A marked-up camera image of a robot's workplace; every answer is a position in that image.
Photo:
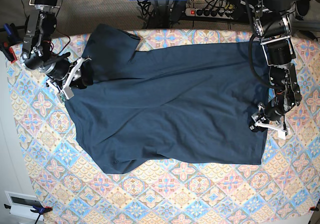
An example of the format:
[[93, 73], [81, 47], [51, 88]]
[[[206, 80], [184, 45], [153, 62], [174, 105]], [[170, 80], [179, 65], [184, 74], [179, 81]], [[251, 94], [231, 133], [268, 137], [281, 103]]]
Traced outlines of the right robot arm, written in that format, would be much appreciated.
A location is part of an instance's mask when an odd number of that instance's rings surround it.
[[91, 59], [78, 58], [71, 62], [70, 52], [54, 52], [52, 35], [57, 27], [58, 0], [30, 0], [29, 4], [34, 10], [27, 19], [20, 63], [29, 71], [43, 73], [48, 78], [46, 86], [58, 96], [71, 99], [74, 89], [93, 85], [92, 76], [84, 67]]

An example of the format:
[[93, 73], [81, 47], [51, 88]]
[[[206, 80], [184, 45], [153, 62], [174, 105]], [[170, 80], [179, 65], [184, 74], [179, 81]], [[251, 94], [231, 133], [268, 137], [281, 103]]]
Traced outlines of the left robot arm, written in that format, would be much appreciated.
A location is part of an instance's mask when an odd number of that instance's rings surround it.
[[[244, 0], [250, 27], [253, 31], [248, 44], [249, 67], [254, 77], [267, 88], [274, 90], [274, 98], [264, 105], [258, 104], [258, 110], [251, 116], [249, 128], [252, 132], [272, 129], [282, 139], [289, 129], [285, 115], [302, 101], [297, 73], [292, 60], [296, 58], [290, 20], [291, 4], [283, 1], [257, 0], [253, 6]], [[269, 67], [269, 81], [258, 75], [253, 62], [253, 42], [258, 38]]]

